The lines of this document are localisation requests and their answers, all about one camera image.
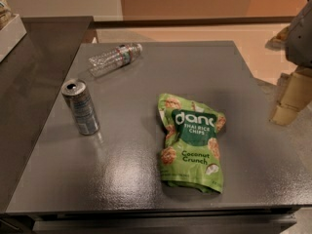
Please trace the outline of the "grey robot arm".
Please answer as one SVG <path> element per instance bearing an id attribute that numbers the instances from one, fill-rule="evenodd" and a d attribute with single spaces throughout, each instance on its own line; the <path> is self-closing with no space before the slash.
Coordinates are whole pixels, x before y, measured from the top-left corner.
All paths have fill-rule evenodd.
<path id="1" fill-rule="evenodd" d="M 312 101 L 312 0 L 265 47 L 284 50 L 287 61 L 296 65 L 290 75 L 281 74 L 270 116 L 272 123 L 287 126 Z"/>

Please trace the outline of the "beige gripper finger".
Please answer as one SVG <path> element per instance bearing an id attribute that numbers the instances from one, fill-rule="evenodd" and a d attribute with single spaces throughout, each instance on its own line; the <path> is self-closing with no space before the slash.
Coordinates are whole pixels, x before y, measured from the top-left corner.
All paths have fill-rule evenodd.
<path id="1" fill-rule="evenodd" d="M 280 126 L 292 123 L 312 101 L 312 69 L 299 66 L 291 74 L 282 73 L 277 86 L 270 121 Z"/>
<path id="2" fill-rule="evenodd" d="M 268 44 L 272 48 L 284 48 L 285 43 L 288 39 L 290 28 L 286 26 L 281 31 L 279 31 L 275 36 L 273 36 L 269 41 Z"/>

